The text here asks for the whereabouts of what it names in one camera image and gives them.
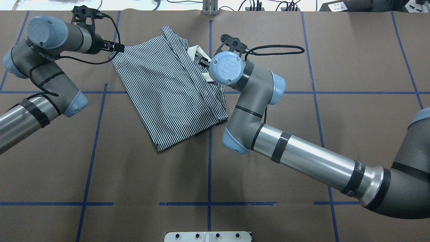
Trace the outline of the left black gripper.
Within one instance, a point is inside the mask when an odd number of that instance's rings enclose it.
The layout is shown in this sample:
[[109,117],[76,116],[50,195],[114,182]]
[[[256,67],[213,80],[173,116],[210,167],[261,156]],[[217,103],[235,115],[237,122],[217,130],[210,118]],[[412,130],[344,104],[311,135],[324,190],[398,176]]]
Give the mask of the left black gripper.
[[125,45],[109,40],[103,40],[100,35],[92,36],[91,55],[98,54],[101,51],[124,53]]

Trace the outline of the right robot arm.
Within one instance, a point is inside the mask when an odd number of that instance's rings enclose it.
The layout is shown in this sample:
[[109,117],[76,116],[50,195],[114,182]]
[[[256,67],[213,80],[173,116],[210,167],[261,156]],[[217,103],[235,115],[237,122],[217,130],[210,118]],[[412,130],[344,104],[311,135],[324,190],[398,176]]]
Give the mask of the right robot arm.
[[286,82],[280,76],[231,51],[215,54],[209,75],[241,92],[222,139],[229,150],[260,153],[357,199],[375,213],[429,218],[429,108],[413,118],[391,167],[370,167],[262,122],[266,107],[284,95]]

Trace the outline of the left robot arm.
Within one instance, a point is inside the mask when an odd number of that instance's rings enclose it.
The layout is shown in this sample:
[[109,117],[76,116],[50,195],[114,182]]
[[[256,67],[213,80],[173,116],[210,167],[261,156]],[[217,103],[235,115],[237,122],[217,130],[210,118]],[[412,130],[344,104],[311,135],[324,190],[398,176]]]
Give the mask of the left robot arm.
[[95,32],[95,18],[109,16],[97,13],[86,24],[85,16],[74,14],[71,23],[46,15],[30,19],[27,35],[9,50],[3,64],[9,73],[29,79],[40,92],[18,102],[1,115],[1,153],[23,141],[51,121],[64,115],[72,117],[88,105],[84,93],[71,81],[56,61],[64,51],[97,54],[125,51],[121,42],[103,40]]

